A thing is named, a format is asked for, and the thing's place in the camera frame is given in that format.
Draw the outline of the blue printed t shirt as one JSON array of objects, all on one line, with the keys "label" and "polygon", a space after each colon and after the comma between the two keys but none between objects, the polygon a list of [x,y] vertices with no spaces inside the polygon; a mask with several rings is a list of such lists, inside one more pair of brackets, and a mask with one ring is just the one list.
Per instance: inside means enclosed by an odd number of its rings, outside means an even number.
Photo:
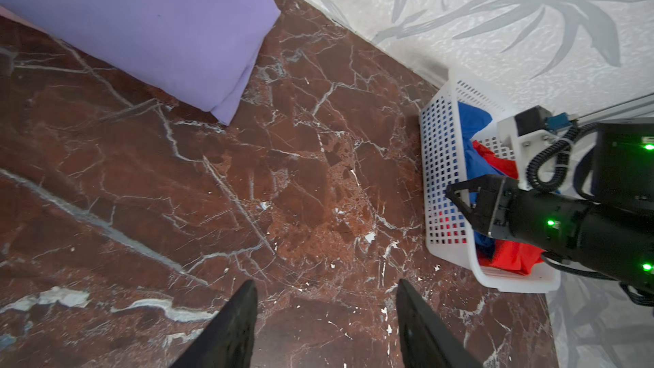
[{"label": "blue printed t shirt", "polygon": [[[512,160],[499,158],[489,148],[474,141],[472,137],[492,122],[492,116],[488,112],[464,103],[458,103],[460,127],[463,136],[463,163],[466,172],[471,178],[482,175],[507,175],[514,179],[518,178],[517,166]],[[455,215],[454,204],[446,198],[440,199],[441,209],[446,215],[446,221],[454,223],[445,224],[448,235],[454,233],[460,235],[463,243],[467,242],[463,233],[463,215]],[[483,234],[473,234],[475,245],[478,250],[480,264],[482,266],[494,267],[507,271],[519,269],[519,245],[502,240],[496,241]]]}]

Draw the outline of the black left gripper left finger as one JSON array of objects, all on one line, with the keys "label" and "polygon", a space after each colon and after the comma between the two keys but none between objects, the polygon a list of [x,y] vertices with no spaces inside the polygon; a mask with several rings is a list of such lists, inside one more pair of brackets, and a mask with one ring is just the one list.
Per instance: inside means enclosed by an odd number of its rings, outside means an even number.
[{"label": "black left gripper left finger", "polygon": [[257,289],[250,279],[170,367],[249,367],[255,344],[257,306]]}]

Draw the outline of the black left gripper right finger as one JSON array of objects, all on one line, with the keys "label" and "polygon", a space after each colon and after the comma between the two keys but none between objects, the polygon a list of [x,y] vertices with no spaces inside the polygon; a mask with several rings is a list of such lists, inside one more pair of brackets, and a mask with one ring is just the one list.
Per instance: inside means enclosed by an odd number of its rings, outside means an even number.
[{"label": "black left gripper right finger", "polygon": [[396,311],[405,367],[482,367],[406,279],[399,281]]}]

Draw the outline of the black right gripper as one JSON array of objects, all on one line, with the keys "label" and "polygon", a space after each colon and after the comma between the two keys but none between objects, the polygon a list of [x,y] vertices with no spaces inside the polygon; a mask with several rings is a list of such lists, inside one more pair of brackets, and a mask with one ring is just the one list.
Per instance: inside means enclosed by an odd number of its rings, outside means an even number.
[{"label": "black right gripper", "polygon": [[[446,197],[458,208],[477,233],[494,240],[513,240],[509,228],[509,206],[516,198],[519,183],[505,175],[482,175],[446,187]],[[473,206],[457,195],[460,191],[476,194]]]}]

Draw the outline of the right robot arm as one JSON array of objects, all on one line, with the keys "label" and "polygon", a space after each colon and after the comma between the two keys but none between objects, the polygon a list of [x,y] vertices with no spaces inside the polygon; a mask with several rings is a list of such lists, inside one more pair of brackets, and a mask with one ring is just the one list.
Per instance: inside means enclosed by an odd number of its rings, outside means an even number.
[{"label": "right robot arm", "polygon": [[561,272],[614,280],[653,305],[653,120],[571,129],[527,166],[530,189],[505,175],[454,183],[446,197],[474,231],[543,250]]}]

